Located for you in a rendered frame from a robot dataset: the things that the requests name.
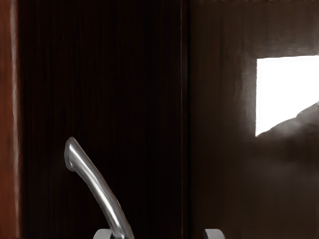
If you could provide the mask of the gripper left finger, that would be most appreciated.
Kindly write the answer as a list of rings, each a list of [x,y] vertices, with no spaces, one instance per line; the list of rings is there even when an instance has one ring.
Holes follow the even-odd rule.
[[[99,229],[95,232],[93,239],[113,239],[110,229]]]

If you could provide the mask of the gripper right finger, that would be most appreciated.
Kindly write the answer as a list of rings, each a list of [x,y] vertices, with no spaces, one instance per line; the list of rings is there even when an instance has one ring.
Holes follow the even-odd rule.
[[[203,239],[225,239],[225,236],[219,229],[205,229]]]

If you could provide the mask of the dark brown wooden cabinet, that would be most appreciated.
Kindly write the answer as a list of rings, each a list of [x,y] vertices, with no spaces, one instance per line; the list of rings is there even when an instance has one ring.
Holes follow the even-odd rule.
[[[257,61],[319,55],[319,0],[0,0],[0,239],[108,223],[74,137],[136,239],[319,239],[319,77],[255,134]]]

